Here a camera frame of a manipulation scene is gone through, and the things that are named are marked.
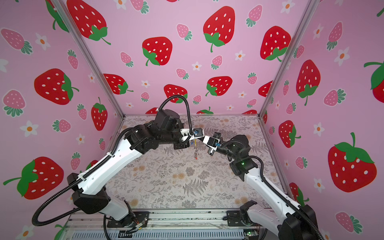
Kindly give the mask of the grey strap keyring yellow clasp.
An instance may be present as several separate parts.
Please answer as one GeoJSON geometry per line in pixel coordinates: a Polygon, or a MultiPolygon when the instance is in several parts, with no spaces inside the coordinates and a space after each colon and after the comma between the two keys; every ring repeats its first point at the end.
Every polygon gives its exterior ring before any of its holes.
{"type": "Polygon", "coordinates": [[[195,151],[198,151],[198,145],[197,145],[197,140],[196,140],[196,139],[194,140],[194,146],[195,146],[195,147],[194,147],[194,148],[195,148],[195,151]]]}

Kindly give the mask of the key with red tag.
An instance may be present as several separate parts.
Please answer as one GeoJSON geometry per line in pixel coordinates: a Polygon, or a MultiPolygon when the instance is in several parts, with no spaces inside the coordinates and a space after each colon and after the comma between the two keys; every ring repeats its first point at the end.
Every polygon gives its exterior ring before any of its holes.
{"type": "Polygon", "coordinates": [[[198,159],[198,157],[199,157],[199,150],[196,149],[194,151],[194,157],[195,157],[196,160],[198,159]]]}

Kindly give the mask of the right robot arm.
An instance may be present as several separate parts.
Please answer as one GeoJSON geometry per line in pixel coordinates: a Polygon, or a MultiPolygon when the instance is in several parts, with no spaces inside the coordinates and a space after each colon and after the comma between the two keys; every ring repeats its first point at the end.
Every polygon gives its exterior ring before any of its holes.
{"type": "Polygon", "coordinates": [[[209,154],[220,153],[230,161],[233,173],[248,184],[267,202],[272,211],[246,203],[245,224],[258,224],[278,236],[280,240],[321,240],[315,211],[303,207],[277,188],[264,175],[264,162],[250,155],[250,145],[245,135],[236,135],[229,141],[205,136],[202,142],[209,147],[209,154]]]}

